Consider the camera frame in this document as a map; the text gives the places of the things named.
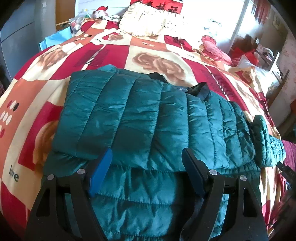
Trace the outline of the teal quilted puffer jacket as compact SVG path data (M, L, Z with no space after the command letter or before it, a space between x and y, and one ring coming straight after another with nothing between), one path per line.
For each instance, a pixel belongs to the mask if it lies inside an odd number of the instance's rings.
M182 91L114 66L72 74L43 172L71 175L105 147L113 159L91 204L109 240L178 240L195 201L184 148L219 174L246 176L257 198L261 169L286 156L262 116L247 120L205 83Z

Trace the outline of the red cream floral blanket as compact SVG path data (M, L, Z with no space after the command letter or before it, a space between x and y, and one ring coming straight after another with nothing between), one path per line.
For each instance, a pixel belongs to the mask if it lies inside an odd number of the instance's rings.
M85 21L70 40L27 61L1 96L1 213L19 237L25 235L41 181L48 176L43 168L70 78L74 72L104 66L146 74L182 91L205 83L208 90L237 103L248 121L262 116L269 134L281 140L252 67L233 68L205 57L184 39L137 38L111 21ZM276 165L261 169L259 190L265 226L270 228L285 191Z

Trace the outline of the white pillow by bedside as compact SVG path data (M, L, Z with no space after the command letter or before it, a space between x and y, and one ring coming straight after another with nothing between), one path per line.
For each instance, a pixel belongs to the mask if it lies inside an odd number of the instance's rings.
M245 55L243 55L237 65L238 68L252 67L255 71L256 82L260 85L262 91L266 94L268 90L277 82L275 75L268 70L253 65Z

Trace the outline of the wooden chair with clutter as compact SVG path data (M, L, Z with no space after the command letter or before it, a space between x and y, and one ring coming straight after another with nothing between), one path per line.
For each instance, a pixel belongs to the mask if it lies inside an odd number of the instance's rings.
M259 66L266 71L271 71L276 77L283 79L285 77L285 74L282 73L278 64L280 52L276 51L274 53L271 49L264 47L259 42L260 39L255 38L254 54L259 60Z

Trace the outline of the red bag by bed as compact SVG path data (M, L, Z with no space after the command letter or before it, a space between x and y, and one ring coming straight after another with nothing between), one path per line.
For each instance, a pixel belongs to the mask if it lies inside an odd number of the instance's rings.
M259 64L259 60L254 55L255 49L251 49L250 51L244 52L238 47L235 47L233 50L230 50L230 58L232 60L233 65L236 67L244 55L251 64L257 66Z

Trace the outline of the pink ruffled heart pillow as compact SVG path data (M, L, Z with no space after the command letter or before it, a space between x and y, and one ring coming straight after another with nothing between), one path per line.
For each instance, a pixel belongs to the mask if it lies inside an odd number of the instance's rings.
M232 59L229 55L217 47L215 39L210 36L203 36L201 39L203 50L202 54L215 61L223 62L229 66L233 66Z

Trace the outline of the grey refrigerator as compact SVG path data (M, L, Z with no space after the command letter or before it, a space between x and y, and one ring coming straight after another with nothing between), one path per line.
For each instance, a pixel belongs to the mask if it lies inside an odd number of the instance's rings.
M55 1L23 1L2 27L1 66L9 82L56 32L55 11Z

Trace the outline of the white plush toy red hat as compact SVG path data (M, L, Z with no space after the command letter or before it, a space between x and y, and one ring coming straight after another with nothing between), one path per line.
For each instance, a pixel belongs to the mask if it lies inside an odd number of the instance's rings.
M107 10L107 6L101 6L93 12L92 17L94 19L103 19L104 17L108 16Z

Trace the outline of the cream fringed pillow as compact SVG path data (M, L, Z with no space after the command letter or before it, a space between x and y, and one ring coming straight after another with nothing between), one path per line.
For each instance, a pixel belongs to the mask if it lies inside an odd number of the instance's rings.
M120 30L136 37L178 36L184 27L184 16L140 2L129 6L119 22Z

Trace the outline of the red banner with characters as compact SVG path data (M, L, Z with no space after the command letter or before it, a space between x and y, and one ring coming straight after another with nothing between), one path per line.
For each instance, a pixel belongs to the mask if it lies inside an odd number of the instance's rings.
M162 11L169 11L171 13L180 14L183 1L173 1L173 0L131 0L130 5L134 3L142 3L147 6L153 7Z

